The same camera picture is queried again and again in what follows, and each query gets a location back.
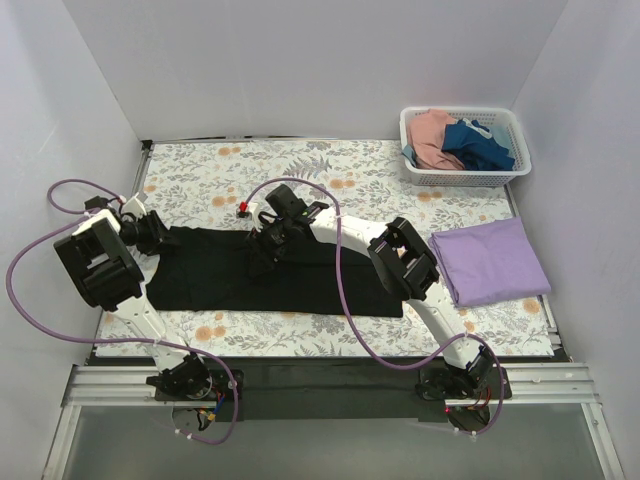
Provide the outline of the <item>black t shirt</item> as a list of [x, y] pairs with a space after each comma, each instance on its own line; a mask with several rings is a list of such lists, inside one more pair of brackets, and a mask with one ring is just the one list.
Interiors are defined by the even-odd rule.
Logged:
[[179, 242], [162, 254], [146, 286], [158, 311], [265, 311], [341, 315], [335, 246], [302, 239], [270, 272], [249, 275], [246, 231], [172, 227]]

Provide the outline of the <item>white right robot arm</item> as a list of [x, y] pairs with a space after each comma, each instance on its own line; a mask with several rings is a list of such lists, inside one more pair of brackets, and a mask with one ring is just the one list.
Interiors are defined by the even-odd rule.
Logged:
[[262, 212], [251, 198], [237, 211], [238, 217], [254, 224], [248, 243], [261, 268], [274, 268], [298, 238], [331, 243], [337, 254], [349, 249], [368, 257], [385, 290], [419, 315], [439, 345], [435, 353], [443, 358], [444, 371], [421, 383], [423, 394], [434, 399], [504, 399], [506, 378], [492, 349], [428, 305], [427, 291], [440, 278], [437, 261], [408, 220], [398, 217], [381, 223], [356, 218], [343, 214], [336, 198], [306, 204], [288, 187], [287, 179], [271, 183], [275, 188], [266, 197], [270, 213]]

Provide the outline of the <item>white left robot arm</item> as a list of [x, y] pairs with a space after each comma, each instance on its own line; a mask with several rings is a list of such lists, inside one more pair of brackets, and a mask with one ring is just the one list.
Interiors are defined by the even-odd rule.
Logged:
[[111, 313], [143, 340], [158, 371], [147, 383], [170, 397], [204, 399], [213, 388], [211, 373], [151, 305], [144, 273], [129, 251], [154, 256], [173, 252], [179, 243], [138, 197], [118, 202], [115, 208], [100, 196], [86, 201], [88, 218], [54, 249], [85, 302]]

